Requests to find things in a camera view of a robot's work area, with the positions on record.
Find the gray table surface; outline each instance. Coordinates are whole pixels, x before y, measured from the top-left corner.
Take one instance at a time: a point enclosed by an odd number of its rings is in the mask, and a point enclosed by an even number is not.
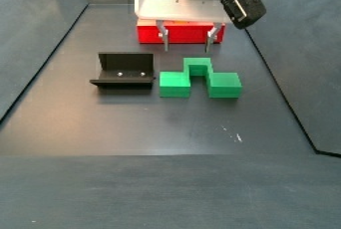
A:
[[[187,100],[160,99],[159,80],[134,96],[88,83],[99,51],[154,52],[156,72],[203,56],[139,45],[135,20],[88,8],[1,124],[1,229],[338,228],[341,160],[313,154],[243,32],[211,52],[239,73],[238,101],[209,99],[202,79]]]
[[[115,155],[312,153],[262,60],[243,31],[229,26],[225,42],[140,45],[127,5],[90,6],[37,80],[0,128],[1,154]],[[152,52],[155,85],[148,94],[99,92],[98,53]],[[183,57],[211,57],[217,72],[238,72],[238,100],[210,99],[193,79],[189,99],[159,97],[159,72],[182,68]]]

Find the white speck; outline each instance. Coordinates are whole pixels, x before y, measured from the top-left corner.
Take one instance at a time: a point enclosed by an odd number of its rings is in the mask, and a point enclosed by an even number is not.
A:
[[[237,134],[237,138],[238,138],[239,142],[242,142],[242,139],[241,139],[241,137],[239,137],[239,134]]]

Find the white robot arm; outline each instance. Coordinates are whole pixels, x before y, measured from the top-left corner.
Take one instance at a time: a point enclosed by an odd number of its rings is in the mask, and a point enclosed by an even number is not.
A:
[[[229,3],[230,5],[233,4],[231,7],[238,11],[238,17],[226,14],[226,12],[231,13],[229,9],[226,10]],[[246,19],[243,18],[249,17],[238,0],[230,0],[230,2],[227,2],[227,0],[135,0],[135,12],[139,18],[156,20],[166,50],[169,49],[169,30],[163,26],[165,20],[213,22],[214,27],[210,32],[207,32],[207,50],[222,23],[230,23],[231,19],[231,22],[238,27],[238,20],[243,20],[245,22]]]

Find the green l-shaped block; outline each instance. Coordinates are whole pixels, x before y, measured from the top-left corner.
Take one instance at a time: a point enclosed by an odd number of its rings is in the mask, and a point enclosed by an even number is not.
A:
[[[215,73],[210,58],[183,58],[183,72],[160,73],[160,97],[189,98],[190,76],[206,78],[210,98],[238,98],[241,81],[237,73]]]

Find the black bracket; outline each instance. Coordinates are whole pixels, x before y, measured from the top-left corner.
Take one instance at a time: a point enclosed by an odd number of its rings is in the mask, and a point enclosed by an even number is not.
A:
[[[90,82],[103,88],[119,86],[151,86],[154,84],[154,54],[99,53],[102,73]]]

